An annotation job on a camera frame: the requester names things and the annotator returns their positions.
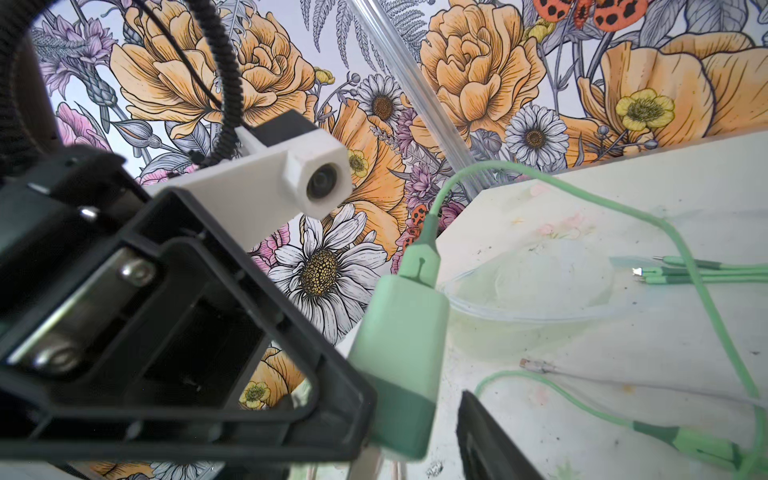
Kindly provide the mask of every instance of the metal screw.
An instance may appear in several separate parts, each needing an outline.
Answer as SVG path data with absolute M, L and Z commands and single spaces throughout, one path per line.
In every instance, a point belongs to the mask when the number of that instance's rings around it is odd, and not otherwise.
M 120 278 L 139 288 L 148 285 L 156 273 L 157 268 L 155 265 L 143 258 L 136 258 L 126 262 L 120 268 Z
M 80 216 L 89 223 L 94 223 L 98 220 L 98 214 L 101 212 L 96 207 L 80 207 Z
M 82 355 L 76 345 L 64 340 L 53 342 L 40 350 L 32 361 L 39 372 L 58 375 L 69 372 L 80 364 Z

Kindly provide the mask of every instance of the daisy center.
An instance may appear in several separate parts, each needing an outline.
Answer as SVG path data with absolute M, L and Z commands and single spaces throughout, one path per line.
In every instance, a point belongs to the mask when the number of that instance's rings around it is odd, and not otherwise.
M 649 98 L 642 98 L 627 109 L 627 116 L 635 121 L 654 121 L 664 114 L 664 108 Z
M 301 273 L 301 286 L 307 293 L 323 296 L 336 284 L 339 260 L 333 252 L 321 250 L 312 255 Z
M 541 130 L 530 130 L 525 133 L 525 143 L 531 148 L 541 148 L 547 143 L 547 138 Z
M 261 397 L 263 396 L 264 396 L 264 388 L 258 385 L 251 386 L 245 392 L 245 400 L 247 402 L 256 402 L 258 400 L 261 400 Z
M 368 165 L 366 165 L 366 160 L 364 158 L 353 154 L 349 156 L 349 167 L 355 172 L 360 172 L 365 171 L 368 168 Z
M 379 95 L 373 99 L 371 109 L 376 117 L 381 118 L 383 121 L 387 121 L 392 117 L 392 113 L 395 111 L 395 105 L 392 103 L 391 98 L 385 95 Z

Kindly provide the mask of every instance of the camera lens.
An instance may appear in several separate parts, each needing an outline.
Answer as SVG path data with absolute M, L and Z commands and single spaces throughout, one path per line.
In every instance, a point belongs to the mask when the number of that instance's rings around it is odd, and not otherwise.
M 327 197 L 336 186 L 336 169 L 332 164 L 325 164 L 315 170 L 306 186 L 306 195 L 311 200 Z

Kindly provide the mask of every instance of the white cable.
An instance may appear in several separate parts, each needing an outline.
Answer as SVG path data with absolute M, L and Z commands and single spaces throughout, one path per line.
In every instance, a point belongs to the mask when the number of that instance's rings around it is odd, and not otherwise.
M 587 380 L 588 382 L 605 383 L 605 384 L 614 385 L 614 386 L 629 385 L 629 386 L 636 386 L 636 387 L 642 387 L 647 389 L 670 390 L 673 392 L 689 393 L 691 395 L 699 395 L 699 396 L 708 396 L 715 399 L 728 400 L 730 402 L 743 403 L 746 405 L 759 406 L 759 407 L 763 407 L 764 409 L 768 409 L 768 400 L 765 400 L 765 399 L 752 399 L 747 396 L 739 396 L 739 395 L 734 395 L 726 392 L 717 392 L 714 390 L 706 390 L 706 389 L 695 389 L 693 387 L 676 386 L 676 385 L 669 385 L 665 383 L 638 382 L 632 379 L 609 379 L 605 377 L 587 376 L 581 373 L 574 373 L 574 372 L 569 372 L 567 370 L 563 370 L 559 367 L 552 365 L 549 362 L 544 362 L 541 360 L 522 359 L 520 360 L 520 367 L 522 367 L 525 370 L 528 370 L 529 372 L 554 373 L 555 375 L 569 376 L 575 379 Z

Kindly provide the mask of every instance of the white daisy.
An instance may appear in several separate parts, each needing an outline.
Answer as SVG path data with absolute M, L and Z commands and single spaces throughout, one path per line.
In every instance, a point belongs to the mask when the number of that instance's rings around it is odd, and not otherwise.
M 362 319 L 379 280 L 373 270 L 386 262 L 384 248 L 373 243 L 375 231 L 352 245 L 367 220 L 365 212 L 355 215 L 352 204 L 344 205 L 328 233 L 319 220 L 304 217 L 302 248 L 275 250 L 279 265 L 270 279 L 332 344 Z
M 375 115 L 392 129 L 397 128 L 400 112 L 406 108 L 400 101 L 402 90 L 394 77 L 382 74 L 371 75 L 357 87 L 360 108 L 366 115 Z
M 507 126 L 506 144 L 518 162 L 544 172 L 565 168 L 565 123 L 546 107 L 527 104 Z
M 173 463 L 157 462 L 150 464 L 154 480 L 197 480 L 213 464 L 210 462 Z

